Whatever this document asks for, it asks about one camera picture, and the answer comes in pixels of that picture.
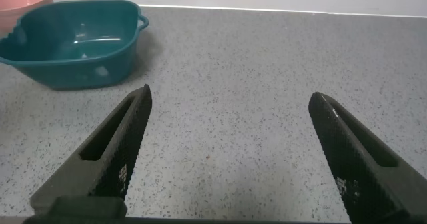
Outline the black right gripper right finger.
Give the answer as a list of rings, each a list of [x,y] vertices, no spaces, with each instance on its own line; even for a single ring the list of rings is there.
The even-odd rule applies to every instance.
[[[308,111],[352,223],[425,223],[426,178],[335,99]]]

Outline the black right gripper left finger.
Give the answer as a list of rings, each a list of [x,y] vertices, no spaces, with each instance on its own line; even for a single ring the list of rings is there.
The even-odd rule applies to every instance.
[[[62,196],[125,199],[151,109],[149,85],[129,93],[31,196],[34,212]]]

